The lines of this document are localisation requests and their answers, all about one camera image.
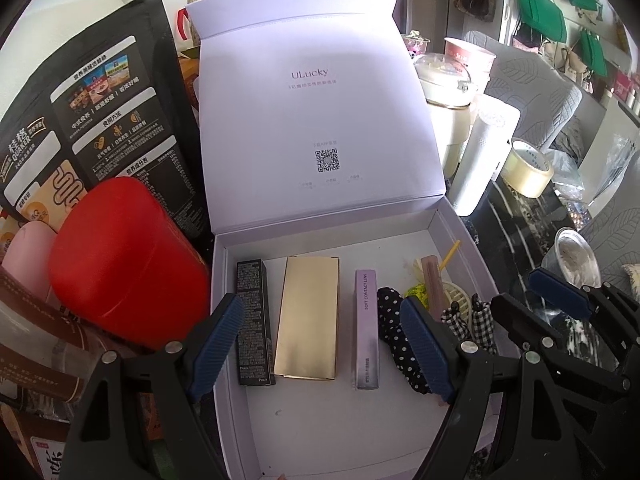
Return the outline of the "tape roll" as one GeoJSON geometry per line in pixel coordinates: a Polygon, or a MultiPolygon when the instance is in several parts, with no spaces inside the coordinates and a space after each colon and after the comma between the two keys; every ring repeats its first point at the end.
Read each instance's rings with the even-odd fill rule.
{"type": "Polygon", "coordinates": [[[554,169],[547,157],[526,141],[515,139],[502,166],[500,177],[516,192],[538,198],[553,177],[554,169]]]}

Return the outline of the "red canister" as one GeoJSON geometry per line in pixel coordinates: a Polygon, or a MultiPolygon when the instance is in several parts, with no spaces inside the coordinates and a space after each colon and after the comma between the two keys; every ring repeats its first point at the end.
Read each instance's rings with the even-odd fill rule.
{"type": "Polygon", "coordinates": [[[106,180],[58,231],[49,281],[74,315],[137,346],[160,350],[209,315],[205,262],[144,184],[106,180]]]}

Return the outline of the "spice jar brown label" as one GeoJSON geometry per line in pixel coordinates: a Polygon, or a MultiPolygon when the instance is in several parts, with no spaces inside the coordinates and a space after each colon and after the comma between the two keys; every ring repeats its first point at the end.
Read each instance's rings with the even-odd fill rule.
{"type": "Polygon", "coordinates": [[[108,340],[1,272],[1,377],[65,403],[80,399],[108,340]]]}

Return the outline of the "red white paper cup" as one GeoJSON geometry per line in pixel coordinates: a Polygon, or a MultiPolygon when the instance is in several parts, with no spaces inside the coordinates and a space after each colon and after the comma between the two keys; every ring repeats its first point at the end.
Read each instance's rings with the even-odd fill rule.
{"type": "Polygon", "coordinates": [[[485,48],[458,38],[445,38],[445,54],[461,63],[469,72],[472,83],[483,93],[490,81],[496,55],[485,48]]]}

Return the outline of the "black food pouch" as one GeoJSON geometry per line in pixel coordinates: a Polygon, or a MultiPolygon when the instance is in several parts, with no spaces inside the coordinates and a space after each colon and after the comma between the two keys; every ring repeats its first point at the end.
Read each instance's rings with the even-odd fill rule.
{"type": "Polygon", "coordinates": [[[132,0],[46,58],[6,110],[1,207],[59,229],[95,186],[132,177],[200,246],[201,162],[163,0],[132,0]]]}

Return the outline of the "grey leaf pattern sofa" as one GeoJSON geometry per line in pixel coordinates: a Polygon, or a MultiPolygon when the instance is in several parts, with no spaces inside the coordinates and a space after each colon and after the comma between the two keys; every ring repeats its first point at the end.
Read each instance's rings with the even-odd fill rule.
{"type": "Polygon", "coordinates": [[[639,144],[639,117],[614,99],[579,167],[591,214],[580,234],[593,249],[602,278],[631,290],[625,266],[639,262],[639,154],[632,154],[614,182],[602,184],[612,151],[622,139],[639,144]]]}

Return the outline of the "polka dot scrunchie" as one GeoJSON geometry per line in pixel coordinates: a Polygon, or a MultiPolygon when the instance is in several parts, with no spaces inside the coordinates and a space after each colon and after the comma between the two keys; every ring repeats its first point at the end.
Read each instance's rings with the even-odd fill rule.
{"type": "Polygon", "coordinates": [[[396,289],[381,287],[376,292],[378,310],[378,336],[390,349],[396,368],[417,393],[429,394],[431,388],[422,374],[416,356],[411,350],[400,324],[400,307],[404,297],[396,289]]]}

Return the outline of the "black slim box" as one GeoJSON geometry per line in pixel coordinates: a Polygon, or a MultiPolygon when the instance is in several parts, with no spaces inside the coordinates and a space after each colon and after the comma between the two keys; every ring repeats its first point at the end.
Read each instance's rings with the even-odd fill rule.
{"type": "Polygon", "coordinates": [[[236,264],[235,292],[244,306],[243,325],[236,338],[239,383],[245,387],[274,386],[267,269],[262,260],[236,264]]]}

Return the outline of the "metal bowl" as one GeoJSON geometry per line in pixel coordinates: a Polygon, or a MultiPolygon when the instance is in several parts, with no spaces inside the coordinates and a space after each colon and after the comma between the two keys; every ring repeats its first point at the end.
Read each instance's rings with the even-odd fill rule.
{"type": "Polygon", "coordinates": [[[556,232],[554,244],[542,258],[541,266],[577,288],[602,285],[593,250],[577,231],[570,228],[556,232]]]}

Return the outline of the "white gift box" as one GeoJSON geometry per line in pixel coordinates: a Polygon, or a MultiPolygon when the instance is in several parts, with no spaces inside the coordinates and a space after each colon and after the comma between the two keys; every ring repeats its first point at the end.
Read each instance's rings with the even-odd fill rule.
{"type": "Polygon", "coordinates": [[[278,316],[288,258],[340,263],[337,375],[239,383],[229,356],[215,388],[233,479],[408,479],[446,406],[408,386],[390,356],[381,382],[354,386],[360,269],[399,290],[414,260],[451,254],[447,274],[484,299],[497,289],[444,194],[427,106],[393,20],[396,0],[198,0],[198,112],[212,297],[236,264],[265,263],[278,316]]]}

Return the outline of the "checkered fabric scrunchie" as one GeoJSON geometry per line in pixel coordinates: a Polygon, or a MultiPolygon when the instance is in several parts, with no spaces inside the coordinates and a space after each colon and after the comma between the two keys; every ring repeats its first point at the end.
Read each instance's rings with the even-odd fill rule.
{"type": "Polygon", "coordinates": [[[495,342],[495,322],[492,317],[490,304],[480,300],[477,294],[471,297],[471,307],[468,319],[461,314],[457,301],[442,312],[440,320],[449,327],[458,341],[473,341],[481,349],[496,356],[498,348],[495,342]]]}

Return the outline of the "gold cardboard box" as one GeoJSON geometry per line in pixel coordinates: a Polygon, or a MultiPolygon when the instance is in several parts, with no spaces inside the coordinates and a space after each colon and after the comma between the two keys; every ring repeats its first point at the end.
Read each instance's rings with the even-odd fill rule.
{"type": "Polygon", "coordinates": [[[336,376],[340,259],[286,259],[274,374],[303,380],[336,376]]]}

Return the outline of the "pink object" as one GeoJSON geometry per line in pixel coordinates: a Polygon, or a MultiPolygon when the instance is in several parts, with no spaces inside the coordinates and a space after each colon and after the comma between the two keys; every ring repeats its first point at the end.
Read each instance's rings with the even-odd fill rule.
{"type": "Polygon", "coordinates": [[[56,233],[41,221],[25,223],[13,237],[2,268],[51,307],[61,304],[49,282],[48,264],[56,233]]]}

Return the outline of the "purple slim box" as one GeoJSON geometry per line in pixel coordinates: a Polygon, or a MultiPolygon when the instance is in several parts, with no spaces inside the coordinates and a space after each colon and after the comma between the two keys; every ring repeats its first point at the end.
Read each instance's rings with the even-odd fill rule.
{"type": "Polygon", "coordinates": [[[375,270],[355,273],[354,384],[357,390],[371,391],[380,382],[378,343],[378,283],[375,270]]]}

